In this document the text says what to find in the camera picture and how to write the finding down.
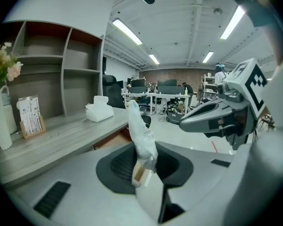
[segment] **shelving unit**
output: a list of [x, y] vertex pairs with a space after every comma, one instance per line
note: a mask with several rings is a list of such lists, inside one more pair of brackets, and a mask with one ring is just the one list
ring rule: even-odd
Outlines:
[[208, 77], [206, 76], [206, 74], [204, 74], [201, 77], [201, 88], [202, 88], [202, 92], [200, 93], [199, 102], [201, 102], [204, 98], [214, 97], [216, 92], [207, 91], [207, 89], [216, 90], [215, 77]]
[[3, 24], [0, 41], [12, 42], [12, 52], [24, 64], [20, 76], [8, 82], [16, 123], [16, 103], [22, 97], [38, 95], [47, 119], [81, 112], [102, 95], [103, 37], [60, 24], [21, 21]]
[[192, 100], [191, 100], [191, 106], [192, 107], [197, 107], [199, 105], [199, 102], [197, 100], [197, 92], [193, 92], [193, 95], [192, 95]]
[[18, 59], [24, 65], [35, 65], [36, 63], [41, 65], [62, 64], [62, 55], [19, 55]]

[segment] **pink flower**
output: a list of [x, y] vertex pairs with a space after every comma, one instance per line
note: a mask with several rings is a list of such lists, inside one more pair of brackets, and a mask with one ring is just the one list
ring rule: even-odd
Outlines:
[[20, 71], [18, 71], [15, 66], [8, 68], [8, 73], [6, 75], [8, 81], [13, 81], [14, 78], [18, 77], [18, 75], [20, 75]]
[[23, 64], [20, 61], [18, 61], [16, 64], [13, 65], [13, 68], [15, 69], [15, 71], [17, 71], [18, 75], [20, 74], [22, 65]]

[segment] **office desk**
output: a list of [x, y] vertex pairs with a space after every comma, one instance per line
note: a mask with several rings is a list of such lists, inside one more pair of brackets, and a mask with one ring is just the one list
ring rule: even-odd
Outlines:
[[45, 120], [47, 131], [30, 139], [13, 134], [13, 145], [6, 151], [0, 148], [0, 182], [6, 186], [21, 183], [91, 149], [128, 124], [128, 111], [113, 109], [113, 117], [98, 123], [88, 120], [82, 112]]
[[188, 111], [188, 102], [189, 102], [189, 95], [171, 95], [171, 94], [157, 94], [157, 93], [122, 93], [122, 96], [125, 97], [142, 97], [142, 96], [150, 96], [150, 115], [152, 115], [152, 107], [153, 107], [153, 97], [155, 97], [155, 110], [157, 105], [157, 98], [184, 98], [184, 114], [187, 114]]

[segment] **person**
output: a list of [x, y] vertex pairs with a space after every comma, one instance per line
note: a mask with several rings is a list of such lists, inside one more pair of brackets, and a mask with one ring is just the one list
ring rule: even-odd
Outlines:
[[221, 83], [227, 75], [224, 72], [224, 66], [221, 63], [216, 64], [215, 68], [215, 84]]
[[188, 90], [188, 95], [190, 96], [189, 97], [188, 106], [190, 106], [191, 105], [191, 101], [192, 101], [192, 96], [193, 96], [193, 88], [192, 88], [191, 85], [187, 85], [186, 82], [183, 82], [183, 87], [184, 87], [184, 90], [185, 90], [185, 88], [187, 88], [187, 90]]

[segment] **office chair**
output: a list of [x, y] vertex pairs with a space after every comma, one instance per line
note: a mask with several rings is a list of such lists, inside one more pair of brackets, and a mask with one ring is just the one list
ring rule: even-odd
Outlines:
[[149, 117], [148, 115], [142, 115], [141, 118], [143, 122], [146, 123], [146, 127], [149, 129], [151, 124], [151, 117]]
[[122, 89], [117, 84], [117, 80], [113, 75], [103, 75], [103, 96], [108, 97], [108, 105], [125, 109], [123, 97], [121, 95]]

